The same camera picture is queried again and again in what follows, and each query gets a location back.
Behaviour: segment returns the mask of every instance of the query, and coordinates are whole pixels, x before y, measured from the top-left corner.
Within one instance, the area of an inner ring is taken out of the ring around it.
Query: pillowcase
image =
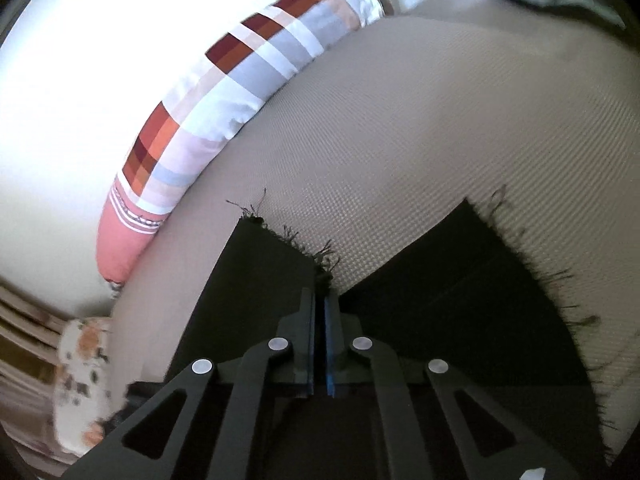
[[[111,186],[96,257],[113,290],[189,186],[265,102],[338,40],[383,15],[379,0],[278,0],[204,53],[146,120]]]

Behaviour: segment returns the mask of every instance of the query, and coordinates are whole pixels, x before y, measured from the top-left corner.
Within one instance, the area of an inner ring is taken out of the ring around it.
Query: white wall
[[[32,0],[0,49],[1,281],[108,312],[94,250],[116,171],[177,75],[272,1]]]

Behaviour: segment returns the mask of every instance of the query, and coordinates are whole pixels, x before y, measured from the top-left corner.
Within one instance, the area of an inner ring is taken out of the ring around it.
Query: checkered pillow
[[[97,263],[114,288],[213,158],[289,79],[352,30],[378,0],[279,0],[239,23],[146,120],[98,226]]]

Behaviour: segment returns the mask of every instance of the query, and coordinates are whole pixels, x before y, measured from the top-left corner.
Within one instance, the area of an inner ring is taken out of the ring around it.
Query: white floral cloth
[[[102,441],[111,415],[107,351],[111,318],[73,320],[66,326],[54,387],[54,424],[60,446],[83,456]]]

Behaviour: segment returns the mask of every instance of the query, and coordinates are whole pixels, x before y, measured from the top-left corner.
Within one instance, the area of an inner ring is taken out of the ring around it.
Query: silver rivet
[[[539,467],[538,469],[527,469],[520,480],[543,480],[545,477],[546,469]]]
[[[443,374],[444,372],[449,370],[449,365],[442,359],[432,359],[431,361],[429,361],[429,370],[431,370],[434,374]]]
[[[193,373],[198,375],[206,374],[210,372],[212,368],[213,364],[208,359],[198,359],[193,365],[191,365]]]
[[[269,348],[271,348],[271,350],[284,350],[287,346],[289,346],[289,341],[283,337],[274,337],[269,341]]]
[[[373,341],[368,337],[357,337],[351,344],[356,350],[369,350],[373,346]]]

